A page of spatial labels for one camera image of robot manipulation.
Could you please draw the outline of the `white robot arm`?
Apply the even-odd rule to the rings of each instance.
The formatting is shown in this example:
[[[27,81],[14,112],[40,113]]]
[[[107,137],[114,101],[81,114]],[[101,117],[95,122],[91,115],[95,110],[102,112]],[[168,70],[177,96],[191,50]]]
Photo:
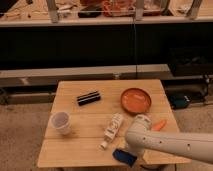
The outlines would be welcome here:
[[[125,141],[131,154],[150,149],[213,164],[213,134],[152,131],[150,118],[143,114],[134,118]]]

